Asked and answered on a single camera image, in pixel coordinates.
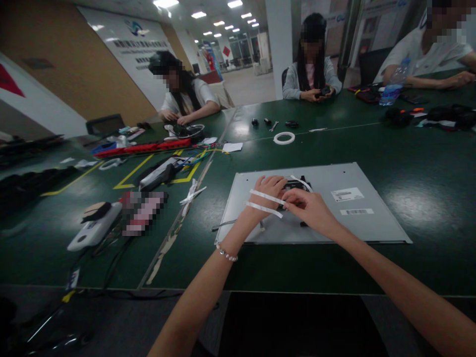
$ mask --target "hair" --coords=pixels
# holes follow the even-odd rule
[[[302,48],[301,40],[306,42],[322,41],[322,46],[317,53],[314,61],[314,88],[320,89],[326,84],[324,76],[324,51],[326,48],[326,19],[319,13],[313,13],[306,17],[301,27],[301,35],[299,37],[299,44],[297,47],[297,78],[299,80],[299,89],[301,91],[308,91],[311,89],[309,81],[307,80],[306,62],[307,56]]]
[[[171,70],[177,72],[179,89],[177,91],[170,90],[173,98],[178,104],[178,109],[180,113],[185,116],[187,113],[183,108],[183,99],[181,93],[187,93],[192,101],[193,109],[199,110],[202,106],[198,102],[197,95],[195,93],[195,88],[192,81],[195,79],[195,76],[183,69],[182,62],[174,57],[169,51],[157,51],[149,59],[149,70],[156,75],[166,75],[169,74]]]

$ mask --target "plastic bottle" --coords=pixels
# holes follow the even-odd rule
[[[392,76],[390,77],[390,81],[382,93],[382,98],[379,102],[380,105],[390,106],[395,103],[405,82],[407,81],[409,64],[410,58],[407,57],[397,67],[395,72],[393,72]]]

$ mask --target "black office chair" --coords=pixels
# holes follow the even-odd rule
[[[288,75],[288,69],[286,68],[281,74],[281,85],[284,88],[284,84],[286,83],[286,76]]]
[[[125,127],[120,114],[92,119],[86,122],[86,129],[88,134],[108,134],[113,131],[118,131]]]
[[[358,57],[360,64],[360,85],[372,84],[393,47],[364,53]]]

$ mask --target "white shirt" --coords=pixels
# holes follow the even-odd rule
[[[406,35],[388,55],[383,65],[373,81],[374,83],[383,81],[385,69],[392,64],[400,64],[405,57],[410,57],[409,75],[418,76],[422,74],[438,72],[440,67],[449,62],[460,60],[473,51],[471,45],[456,42],[436,42],[431,45],[426,55],[421,50],[421,39],[426,27],[418,27]]]
[[[212,93],[210,90],[210,87],[208,84],[206,84],[204,81],[201,79],[194,79],[192,81],[192,85],[195,88],[195,94],[197,95],[198,102],[200,105],[203,107],[207,102],[215,102],[216,104],[220,105],[218,102],[217,98],[215,95]],[[182,96],[182,101],[183,101],[183,109],[187,114],[193,113],[195,110],[193,109],[193,104],[192,100],[188,96],[188,94],[181,93]],[[167,92],[165,94],[165,101],[164,104],[162,105],[161,110],[170,110],[174,112],[175,114],[180,115],[180,109],[179,105],[175,101],[175,98],[172,96],[170,92]]]

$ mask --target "bracelet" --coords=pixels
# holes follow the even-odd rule
[[[236,262],[238,260],[238,257],[232,257],[226,253],[224,249],[221,249],[219,244],[217,244],[217,249],[219,250],[220,254],[224,255],[225,258],[228,258],[229,261]]]

